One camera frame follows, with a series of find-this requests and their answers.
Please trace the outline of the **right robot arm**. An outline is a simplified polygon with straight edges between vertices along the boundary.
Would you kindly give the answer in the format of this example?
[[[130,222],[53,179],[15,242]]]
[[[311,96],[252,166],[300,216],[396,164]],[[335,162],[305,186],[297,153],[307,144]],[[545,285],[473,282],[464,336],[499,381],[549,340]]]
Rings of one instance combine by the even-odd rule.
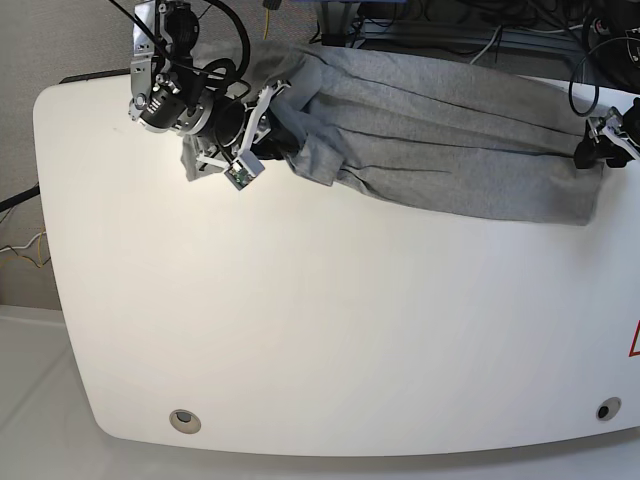
[[[242,188],[267,160],[296,153],[298,143],[269,104],[287,88],[277,81],[256,99],[244,75],[251,60],[248,32],[222,1],[212,7],[233,23],[240,39],[238,61],[219,57],[194,63],[200,18],[188,1],[144,1],[128,17],[133,24],[129,117],[153,133],[181,137],[188,180],[224,173]]]

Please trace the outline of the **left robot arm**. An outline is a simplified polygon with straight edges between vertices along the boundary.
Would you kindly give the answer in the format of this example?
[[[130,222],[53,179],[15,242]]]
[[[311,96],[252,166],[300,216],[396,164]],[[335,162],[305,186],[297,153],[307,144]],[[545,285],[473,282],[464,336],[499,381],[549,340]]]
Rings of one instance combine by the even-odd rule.
[[[639,94],[639,3],[592,1],[583,21],[581,47],[584,55],[574,67],[568,87],[571,110],[585,120],[574,165],[583,170],[598,164],[624,168],[639,159],[639,99],[634,98],[624,112],[610,107],[597,114],[600,87],[595,86],[591,104],[580,111],[574,103],[573,87],[579,70],[588,65],[612,86]]]

